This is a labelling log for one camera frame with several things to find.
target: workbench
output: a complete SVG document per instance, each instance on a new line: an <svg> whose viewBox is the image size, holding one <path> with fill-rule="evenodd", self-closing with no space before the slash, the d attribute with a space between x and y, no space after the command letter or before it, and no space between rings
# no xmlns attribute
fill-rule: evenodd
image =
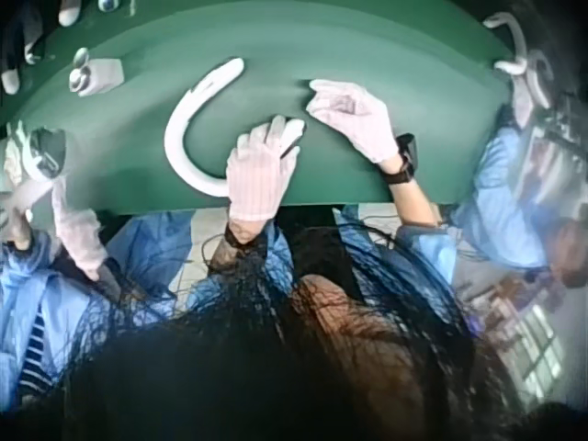
<svg viewBox="0 0 588 441"><path fill-rule="evenodd" d="M44 60L24 70L24 90L1 110L1 119L21 119L28 130L63 129L77 139L87 161L71 173L68 197L78 207L134 214L226 205L174 173L163 139L180 97L232 56L244 58L245 72L195 116L188 155L224 176L239 134L274 114L302 118L288 205L390 201L374 166L305 113L311 79L356 82L384 100L396 134L415 135L417 179L439 203L470 192L497 111L510 100L509 80L492 63L512 55L444 0L140 0L110 14L95 3L50 34ZM104 95L70 92L80 47L120 58L125 83Z"/></svg>

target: white curved plastic part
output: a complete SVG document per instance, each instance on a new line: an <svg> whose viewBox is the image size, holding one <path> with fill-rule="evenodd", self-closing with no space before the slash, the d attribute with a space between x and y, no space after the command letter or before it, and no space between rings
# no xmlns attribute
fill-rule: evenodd
<svg viewBox="0 0 588 441"><path fill-rule="evenodd" d="M529 65L526 71L526 82L529 84L529 90L533 99L543 108L551 108L551 97L548 92L541 87L538 75L538 65L542 63L545 68L545 80L549 82L555 81L555 75L551 68L551 63L548 58L540 50L533 49L529 52Z"/></svg>
<svg viewBox="0 0 588 441"><path fill-rule="evenodd" d="M165 156L175 172L191 187L217 198L229 196L226 179L219 179L199 170L188 158L184 149L184 133L192 117L220 90L234 81L244 70L241 58L233 58L208 73L180 99L165 128ZM304 121L290 120L282 136L282 145L290 146L302 136Z"/></svg>
<svg viewBox="0 0 588 441"><path fill-rule="evenodd" d="M499 61L494 64L494 67L510 75L524 74L527 67L526 40L521 25L516 21L515 16L508 12L498 12L486 18L483 23L488 29L495 29L506 25L513 34L514 62L508 62L506 60Z"/></svg>

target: black wristwatch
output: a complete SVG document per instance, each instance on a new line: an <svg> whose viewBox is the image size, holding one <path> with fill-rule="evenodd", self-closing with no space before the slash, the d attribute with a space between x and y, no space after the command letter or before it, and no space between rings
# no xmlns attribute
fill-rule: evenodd
<svg viewBox="0 0 588 441"><path fill-rule="evenodd" d="M418 158L416 154L416 140L411 133L405 133L396 138L398 143L399 154L402 158L401 171L394 175L381 172L386 184L395 186L397 184L405 184L411 182L418 166Z"/></svg>

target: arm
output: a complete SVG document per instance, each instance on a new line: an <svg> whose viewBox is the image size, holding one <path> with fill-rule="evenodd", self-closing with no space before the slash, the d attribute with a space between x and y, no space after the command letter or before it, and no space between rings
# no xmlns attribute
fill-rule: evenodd
<svg viewBox="0 0 588 441"><path fill-rule="evenodd" d="M237 140L227 163L229 222L212 257L213 269L234 263L240 251L259 245L255 239L276 216L300 151L294 147L288 152L290 145L282 144L288 124L277 116L271 125L256 127Z"/></svg>
<svg viewBox="0 0 588 441"><path fill-rule="evenodd" d="M379 168L387 175L396 175L401 171L402 158L396 154L379 163ZM436 228L438 226L431 203L415 179L405 184L390 186L394 205L403 225Z"/></svg>
<svg viewBox="0 0 588 441"><path fill-rule="evenodd" d="M246 245L253 241L264 229L265 222L246 222L238 220L229 220L227 228L231 230L232 235L241 245ZM213 269L231 265L235 262L239 248L229 244L226 237L220 239L219 245L212 256L210 266Z"/></svg>
<svg viewBox="0 0 588 441"><path fill-rule="evenodd" d="M392 132L386 105L365 88L352 83L314 80L316 95L306 110L343 133L353 146L387 175L401 171L403 160ZM394 204L406 225L436 227L431 205L414 179L390 186Z"/></svg>

